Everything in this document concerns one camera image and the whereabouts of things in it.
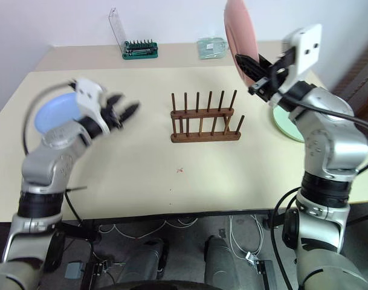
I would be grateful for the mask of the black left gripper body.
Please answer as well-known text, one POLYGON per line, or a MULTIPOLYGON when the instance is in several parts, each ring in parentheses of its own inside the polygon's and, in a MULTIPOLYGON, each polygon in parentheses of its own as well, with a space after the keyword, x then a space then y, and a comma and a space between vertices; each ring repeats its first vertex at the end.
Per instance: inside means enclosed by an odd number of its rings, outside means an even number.
POLYGON ((119 120, 119 117, 114 111, 114 105, 115 103, 108 100, 106 102, 106 106, 100 111, 100 115, 110 131, 114 128, 121 129, 123 127, 119 120))

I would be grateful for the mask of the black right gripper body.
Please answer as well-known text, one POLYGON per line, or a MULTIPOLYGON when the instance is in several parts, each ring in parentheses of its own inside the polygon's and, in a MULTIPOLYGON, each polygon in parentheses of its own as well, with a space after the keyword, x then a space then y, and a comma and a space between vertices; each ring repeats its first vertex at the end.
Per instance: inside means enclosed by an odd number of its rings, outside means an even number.
POLYGON ((258 96, 269 101, 284 83, 289 75, 289 67, 295 62, 295 48, 290 48, 283 52, 280 57, 267 68, 267 76, 262 77, 259 82, 259 88, 255 89, 258 96))

